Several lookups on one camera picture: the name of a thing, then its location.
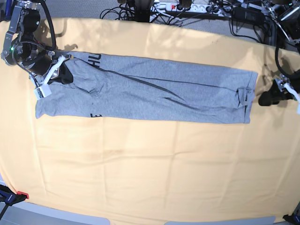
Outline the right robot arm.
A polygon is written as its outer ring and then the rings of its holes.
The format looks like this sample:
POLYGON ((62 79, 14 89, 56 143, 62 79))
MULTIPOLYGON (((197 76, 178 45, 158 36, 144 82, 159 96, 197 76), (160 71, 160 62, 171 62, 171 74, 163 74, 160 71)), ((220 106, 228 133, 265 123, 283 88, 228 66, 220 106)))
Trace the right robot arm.
POLYGON ((8 0, 5 9, 0 12, 0 20, 9 22, 5 34, 1 58, 10 66, 18 66, 28 73, 36 87, 43 83, 58 82, 70 84, 73 76, 65 62, 70 56, 66 55, 62 64, 56 55, 56 37, 49 9, 44 0, 8 0), (51 34, 51 45, 37 40, 35 31, 39 28, 42 7, 51 34))

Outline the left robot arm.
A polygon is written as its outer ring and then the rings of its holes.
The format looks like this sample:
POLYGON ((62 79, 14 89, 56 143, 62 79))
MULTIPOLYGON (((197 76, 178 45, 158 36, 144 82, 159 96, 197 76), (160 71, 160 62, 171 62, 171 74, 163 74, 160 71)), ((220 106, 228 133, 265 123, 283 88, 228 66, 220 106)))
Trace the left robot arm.
MULTIPOLYGON (((262 5, 277 28, 277 37, 282 43, 300 50, 300 2, 298 0, 263 0, 262 5)), ((300 101, 300 71, 292 74, 284 71, 279 63, 279 44, 276 44, 275 63, 279 75, 272 86, 259 97, 260 106, 277 105, 281 101, 300 101)))

